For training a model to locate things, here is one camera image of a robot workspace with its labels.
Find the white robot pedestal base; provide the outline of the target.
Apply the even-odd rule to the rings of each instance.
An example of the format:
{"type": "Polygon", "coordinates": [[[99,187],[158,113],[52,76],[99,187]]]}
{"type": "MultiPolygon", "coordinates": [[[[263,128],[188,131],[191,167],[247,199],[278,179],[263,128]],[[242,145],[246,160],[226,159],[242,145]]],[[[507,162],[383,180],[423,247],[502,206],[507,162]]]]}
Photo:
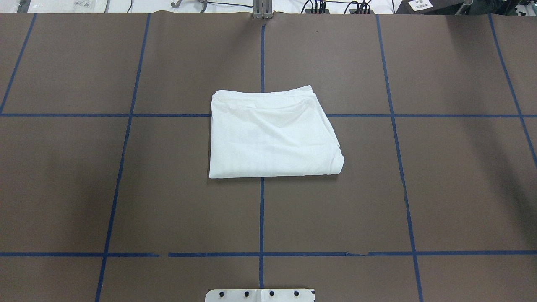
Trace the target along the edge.
{"type": "Polygon", "coordinates": [[[315,290],[298,289],[222,289],[210,290],[206,302],[315,302],[315,290]]]}

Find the aluminium frame post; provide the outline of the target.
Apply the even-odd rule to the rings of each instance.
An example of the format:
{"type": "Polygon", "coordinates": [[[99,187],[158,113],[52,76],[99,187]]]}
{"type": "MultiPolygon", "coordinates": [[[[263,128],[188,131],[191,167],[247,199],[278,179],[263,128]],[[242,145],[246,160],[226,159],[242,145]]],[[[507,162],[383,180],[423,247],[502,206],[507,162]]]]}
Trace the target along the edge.
{"type": "Polygon", "coordinates": [[[272,0],[253,0],[253,19],[271,19],[274,15],[272,0]]]}

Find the black box with label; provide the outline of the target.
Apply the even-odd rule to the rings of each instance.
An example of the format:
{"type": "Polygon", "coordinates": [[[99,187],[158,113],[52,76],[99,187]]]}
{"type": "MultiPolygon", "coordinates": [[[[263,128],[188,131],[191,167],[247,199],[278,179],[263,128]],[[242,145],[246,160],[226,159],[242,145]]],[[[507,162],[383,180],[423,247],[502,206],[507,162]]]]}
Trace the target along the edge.
{"type": "Polygon", "coordinates": [[[402,0],[396,15],[454,15],[464,0],[402,0]]]}

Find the white long-sleeve printed shirt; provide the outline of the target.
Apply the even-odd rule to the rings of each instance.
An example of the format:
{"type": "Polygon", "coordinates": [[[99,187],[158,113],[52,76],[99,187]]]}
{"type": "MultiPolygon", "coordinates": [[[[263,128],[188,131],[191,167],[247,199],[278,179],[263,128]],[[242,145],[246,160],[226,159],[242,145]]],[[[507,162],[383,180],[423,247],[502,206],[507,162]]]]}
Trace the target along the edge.
{"type": "Polygon", "coordinates": [[[209,178],[340,174],[344,162],[334,128],[310,85],[213,94],[209,178]]]}

